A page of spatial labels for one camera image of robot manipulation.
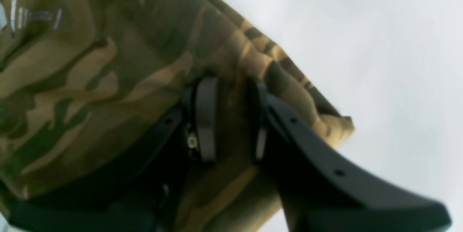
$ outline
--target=camouflage jacket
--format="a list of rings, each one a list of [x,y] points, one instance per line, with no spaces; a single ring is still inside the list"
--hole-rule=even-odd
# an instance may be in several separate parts
[[[221,0],[1,1],[6,217],[14,199],[47,193],[124,153],[207,72],[227,83],[221,149],[217,164],[191,170],[176,231],[251,232],[281,207],[247,150],[245,77],[264,81],[333,147],[354,130],[280,46]]]

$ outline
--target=camouflage sleeve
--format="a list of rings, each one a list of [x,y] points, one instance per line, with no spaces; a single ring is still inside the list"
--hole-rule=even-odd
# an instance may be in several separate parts
[[[264,81],[333,147],[354,131],[280,46],[221,0],[2,2],[0,177],[15,197],[108,163],[210,72],[226,81],[219,161],[191,170],[177,231],[251,232],[280,208],[249,155],[245,77]]]

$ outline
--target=camouflage pattern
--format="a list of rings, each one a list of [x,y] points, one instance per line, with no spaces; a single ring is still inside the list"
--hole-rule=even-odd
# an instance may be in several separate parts
[[[1,1],[7,217],[14,199],[47,193],[124,153],[204,74],[225,80],[218,163],[190,171],[176,231],[251,232],[281,207],[251,160],[245,77],[265,81],[334,148],[354,131],[280,46],[221,0]]]

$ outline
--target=screw hole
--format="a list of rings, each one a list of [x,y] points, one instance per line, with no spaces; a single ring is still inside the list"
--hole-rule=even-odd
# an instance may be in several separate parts
[[[334,171],[334,174],[336,174],[339,177],[344,177],[346,176],[346,173],[344,171],[341,171],[340,169],[337,169]]]

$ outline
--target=camouflage fabric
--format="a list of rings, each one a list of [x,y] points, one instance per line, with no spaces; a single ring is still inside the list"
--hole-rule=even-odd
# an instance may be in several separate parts
[[[190,171],[176,231],[251,232],[281,207],[251,161],[245,77],[265,81],[334,148],[354,131],[280,46],[221,0],[1,1],[5,216],[12,200],[47,193],[124,153],[206,73],[226,82],[218,163]]]

